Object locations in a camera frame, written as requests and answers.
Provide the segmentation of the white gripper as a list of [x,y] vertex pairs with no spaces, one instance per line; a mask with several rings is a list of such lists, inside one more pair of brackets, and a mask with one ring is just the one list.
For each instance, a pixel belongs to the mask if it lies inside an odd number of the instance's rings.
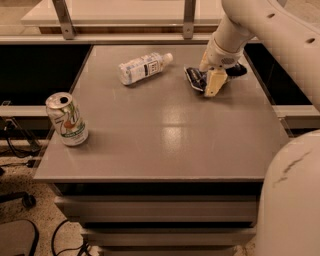
[[207,85],[204,91],[206,97],[214,97],[227,80],[227,73],[224,69],[234,67],[243,54],[243,50],[233,53],[222,49],[215,40],[213,33],[208,41],[206,50],[199,64],[201,72],[207,71]]

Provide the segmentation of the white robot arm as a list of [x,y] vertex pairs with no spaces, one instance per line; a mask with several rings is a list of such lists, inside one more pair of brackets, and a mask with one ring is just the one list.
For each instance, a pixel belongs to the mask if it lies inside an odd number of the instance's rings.
[[[258,38],[314,106],[320,104],[319,30],[278,0],[221,0],[225,16],[200,62],[220,82]],[[256,256],[320,256],[320,132],[301,135],[272,160],[261,192]]]

